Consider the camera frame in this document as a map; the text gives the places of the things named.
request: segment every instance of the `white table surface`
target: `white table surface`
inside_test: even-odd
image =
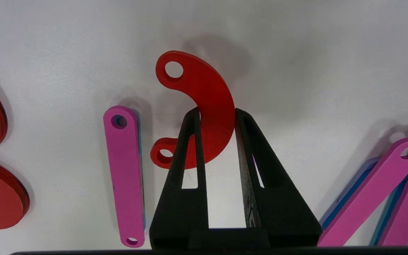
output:
[[[408,1],[0,1],[0,164],[31,198],[0,230],[1,255],[126,249],[102,124],[121,102],[141,113],[149,226],[167,174],[150,148],[195,106],[155,77],[168,50],[220,72],[318,219],[366,159],[408,136]],[[244,227],[235,136],[206,171],[210,227]],[[381,210],[347,245],[369,243]]]

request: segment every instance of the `black plastic holder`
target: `black plastic holder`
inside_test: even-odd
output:
[[[154,250],[253,250],[315,246],[322,228],[259,126],[236,109],[236,137],[246,228],[209,229],[199,110],[189,111],[149,230]],[[194,135],[198,187],[182,189]],[[257,177],[256,166],[264,187]]]

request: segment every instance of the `pink link bar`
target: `pink link bar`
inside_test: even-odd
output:
[[[144,202],[136,114],[114,106],[103,115],[120,241],[144,244]]]

